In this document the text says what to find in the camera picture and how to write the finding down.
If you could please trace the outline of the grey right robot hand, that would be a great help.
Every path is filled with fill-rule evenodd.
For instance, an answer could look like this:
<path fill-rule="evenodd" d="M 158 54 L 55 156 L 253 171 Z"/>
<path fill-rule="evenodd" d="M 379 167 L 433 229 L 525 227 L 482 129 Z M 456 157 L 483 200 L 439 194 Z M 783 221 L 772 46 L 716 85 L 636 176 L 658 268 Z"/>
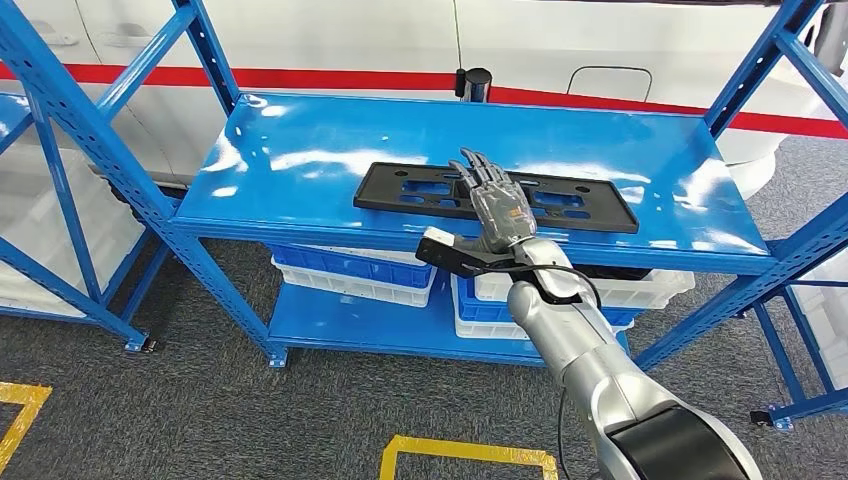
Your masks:
<path fill-rule="evenodd" d="M 514 245 L 533 238 L 537 223 L 521 185 L 483 153 L 467 147 L 459 151 L 470 168 L 456 160 L 450 160 L 449 165 L 466 184 L 482 225 L 477 241 L 481 248 L 496 254 L 508 253 Z"/>

